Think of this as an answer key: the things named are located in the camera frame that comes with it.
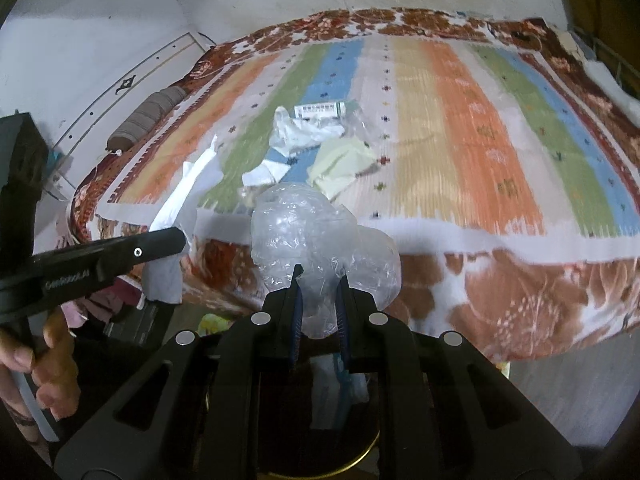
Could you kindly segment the left hand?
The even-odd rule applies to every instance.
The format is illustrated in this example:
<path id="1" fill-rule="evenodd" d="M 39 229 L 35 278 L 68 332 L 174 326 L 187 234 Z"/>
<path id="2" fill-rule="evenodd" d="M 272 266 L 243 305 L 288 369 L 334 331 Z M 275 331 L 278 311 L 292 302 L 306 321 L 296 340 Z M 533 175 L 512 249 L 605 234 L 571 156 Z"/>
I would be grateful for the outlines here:
<path id="1" fill-rule="evenodd" d="M 40 408 L 49 410 L 55 420 L 76 413 L 80 397 L 78 367 L 73 358 L 74 338 L 60 307 L 51 311 L 43 327 L 47 346 L 38 358 L 31 348 L 1 331 L 1 401 L 18 429 L 34 429 L 36 423 L 11 376 L 12 372 L 32 376 L 37 386 Z"/>

